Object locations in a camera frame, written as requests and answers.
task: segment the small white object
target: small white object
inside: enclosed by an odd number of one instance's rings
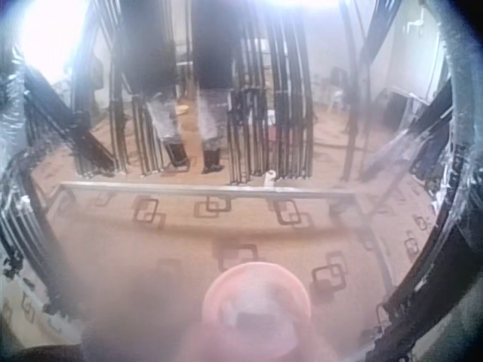
[[[274,170],[270,170],[265,173],[265,182],[263,185],[265,187],[275,187],[275,179],[277,178],[277,173]]]

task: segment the metal frame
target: metal frame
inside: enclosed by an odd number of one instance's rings
[[[337,217],[347,207],[353,206],[362,221],[368,221],[368,215],[363,211],[357,195],[354,191],[344,189],[296,189],[290,187],[271,186],[200,186],[200,185],[159,185],[142,183],[97,183],[89,181],[61,183],[48,201],[49,209],[63,192],[91,191],[91,192],[124,192],[143,195],[171,195],[171,196],[192,196],[192,197],[217,197],[231,202],[236,198],[265,198],[274,199],[319,199],[332,200],[330,204],[330,215]],[[370,238],[377,264],[383,278],[384,288],[389,295],[394,290],[389,262],[384,256],[382,245],[377,239],[369,223],[361,228],[361,238]]]
[[[127,192],[151,195],[178,195],[236,198],[318,198],[346,199],[355,201],[355,193],[348,190],[296,189],[290,187],[253,187],[253,186],[200,186],[200,185],[159,185],[143,183],[96,183],[89,181],[61,183],[54,193],[56,198],[63,190]]]

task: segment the black bundled cables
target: black bundled cables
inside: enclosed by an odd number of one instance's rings
[[[228,125],[231,182],[246,183],[268,170],[278,178],[310,177],[314,115],[302,13],[253,0],[243,2],[240,13],[238,84]],[[270,64],[263,63],[265,38]]]

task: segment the plastic wrap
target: plastic wrap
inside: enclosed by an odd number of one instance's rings
[[[228,121],[227,89],[201,89],[198,91],[198,126],[204,148],[215,151],[220,148]]]
[[[159,139],[170,144],[181,144],[173,89],[163,89],[147,100],[146,104]]]
[[[1,69],[0,88],[0,174],[5,172],[11,158],[26,147],[26,122],[23,111],[24,64],[12,54],[14,72],[7,74]]]

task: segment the transparent plastic sheet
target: transparent plastic sheet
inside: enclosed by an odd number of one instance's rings
[[[26,146],[26,122],[23,110],[24,64],[12,54],[11,74],[0,73],[2,102],[0,109],[0,174],[3,174],[13,155]]]

